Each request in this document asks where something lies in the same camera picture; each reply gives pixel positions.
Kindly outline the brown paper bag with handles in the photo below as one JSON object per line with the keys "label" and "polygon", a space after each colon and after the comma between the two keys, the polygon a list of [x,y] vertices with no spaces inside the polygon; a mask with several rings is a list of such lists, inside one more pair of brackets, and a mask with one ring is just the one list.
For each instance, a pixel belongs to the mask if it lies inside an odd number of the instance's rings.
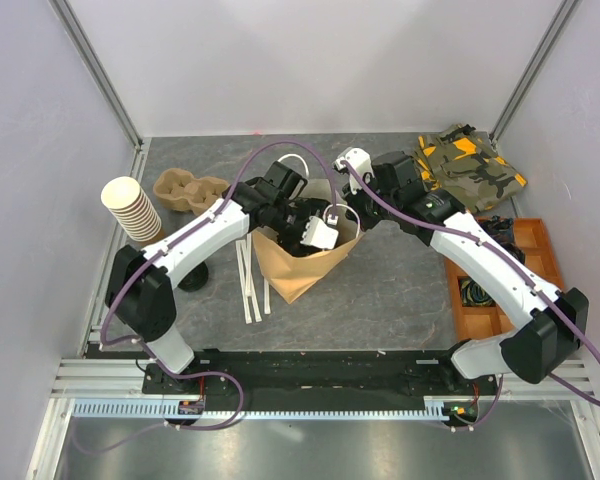
{"label": "brown paper bag with handles", "polygon": [[285,165],[281,159],[272,163],[263,176],[264,183],[282,190],[282,203],[299,198],[319,198],[333,204],[331,214],[338,215],[339,232],[332,250],[319,250],[311,255],[290,255],[276,243],[276,233],[269,227],[252,233],[252,245],[261,274],[270,287],[289,304],[297,300],[333,270],[362,237],[357,215],[339,194],[334,194],[326,179],[311,179]]}

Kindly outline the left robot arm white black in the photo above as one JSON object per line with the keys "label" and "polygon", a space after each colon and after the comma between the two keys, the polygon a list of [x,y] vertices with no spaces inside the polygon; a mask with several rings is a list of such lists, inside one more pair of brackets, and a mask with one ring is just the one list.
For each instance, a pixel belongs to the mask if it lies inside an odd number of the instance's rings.
{"label": "left robot arm white black", "polygon": [[291,246],[309,250],[334,248],[337,217],[329,202],[309,203],[295,197],[307,181],[280,162],[245,182],[237,182],[205,213],[169,237],[136,249],[121,248],[105,296],[108,318],[118,318],[166,368],[165,382],[178,393],[188,393],[199,382],[191,363],[192,348],[175,321],[173,291],[216,251],[257,228],[273,230]]}

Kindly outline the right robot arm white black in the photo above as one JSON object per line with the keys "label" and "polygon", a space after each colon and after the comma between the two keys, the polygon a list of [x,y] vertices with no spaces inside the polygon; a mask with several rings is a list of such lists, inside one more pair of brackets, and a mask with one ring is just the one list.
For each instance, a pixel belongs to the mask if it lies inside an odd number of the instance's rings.
{"label": "right robot arm white black", "polygon": [[413,225],[415,235],[476,281],[513,326],[504,334],[451,349],[450,361],[437,371],[445,391],[461,393],[475,378],[505,373],[538,384],[580,348],[589,301],[579,289],[562,291],[529,270],[446,191],[423,193],[396,207],[388,194],[372,188],[376,177],[366,151],[349,148],[334,166],[348,173],[354,195],[375,207],[372,218]]}

